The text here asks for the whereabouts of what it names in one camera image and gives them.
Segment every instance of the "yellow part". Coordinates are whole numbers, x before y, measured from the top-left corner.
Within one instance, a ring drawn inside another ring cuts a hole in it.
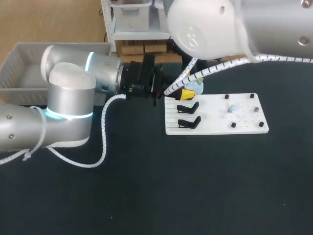
[[[182,89],[180,100],[192,99],[195,95],[195,91]]]
[[[201,78],[198,78],[197,79],[197,82],[200,84],[201,82],[203,82],[203,77],[201,77]]]

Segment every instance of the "floor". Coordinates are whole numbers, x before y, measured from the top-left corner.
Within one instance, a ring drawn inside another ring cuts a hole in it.
[[[17,42],[103,42],[100,0],[0,0],[0,64]]]

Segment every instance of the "white pegboard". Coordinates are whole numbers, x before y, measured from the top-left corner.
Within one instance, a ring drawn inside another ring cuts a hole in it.
[[[269,131],[265,115],[257,94],[250,98],[248,94],[202,94],[191,101],[177,101],[174,98],[165,98],[165,128],[167,135],[234,135],[234,134],[264,134]],[[192,108],[196,102],[199,108],[193,115],[177,111],[177,105]],[[235,105],[238,110],[232,113],[228,109]],[[195,130],[181,128],[178,120],[193,122],[201,116],[201,122]]]

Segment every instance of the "gray plastic bin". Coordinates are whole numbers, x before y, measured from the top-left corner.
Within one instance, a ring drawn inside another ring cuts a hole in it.
[[[41,57],[50,45],[65,45],[109,55],[109,43],[17,43],[0,67],[0,96],[16,105],[47,105],[48,83],[40,73]],[[105,94],[96,93],[94,104],[104,105]]]

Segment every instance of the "metal shelf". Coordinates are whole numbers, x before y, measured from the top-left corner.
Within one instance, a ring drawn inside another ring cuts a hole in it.
[[[115,40],[166,40],[171,37],[170,33],[161,32],[158,11],[153,7],[149,30],[130,32],[118,30],[115,18],[111,18],[110,0],[101,0],[101,5],[108,41],[112,44],[113,51],[116,51]]]
[[[151,9],[149,30],[120,31],[116,26],[113,37],[115,40],[166,40],[171,37],[171,34],[161,32],[158,12],[156,9]]]

